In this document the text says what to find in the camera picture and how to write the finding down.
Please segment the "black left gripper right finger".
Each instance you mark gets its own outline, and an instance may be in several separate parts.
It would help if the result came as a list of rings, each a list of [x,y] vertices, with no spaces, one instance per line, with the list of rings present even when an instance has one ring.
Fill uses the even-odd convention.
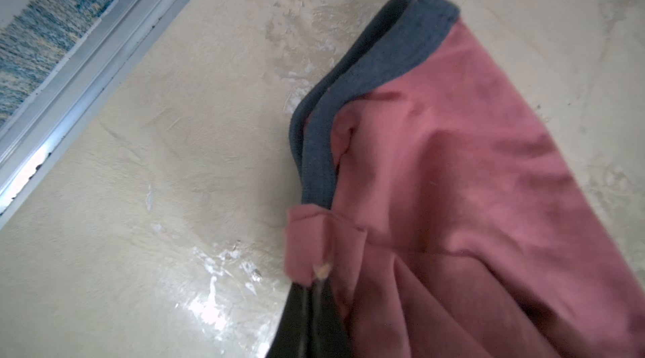
[[[313,356],[354,356],[329,280],[318,280],[313,285]]]

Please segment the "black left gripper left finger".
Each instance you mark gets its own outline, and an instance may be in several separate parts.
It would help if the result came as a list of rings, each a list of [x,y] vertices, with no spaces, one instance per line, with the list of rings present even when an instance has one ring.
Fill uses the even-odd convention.
[[[266,358],[306,358],[312,313],[311,289],[293,283]]]

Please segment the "red shirt with grey collar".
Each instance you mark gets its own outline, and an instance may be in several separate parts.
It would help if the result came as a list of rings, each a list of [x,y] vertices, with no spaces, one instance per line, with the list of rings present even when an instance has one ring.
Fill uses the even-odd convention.
[[[644,293],[448,0],[390,0],[297,106],[285,271],[353,357],[641,357]]]

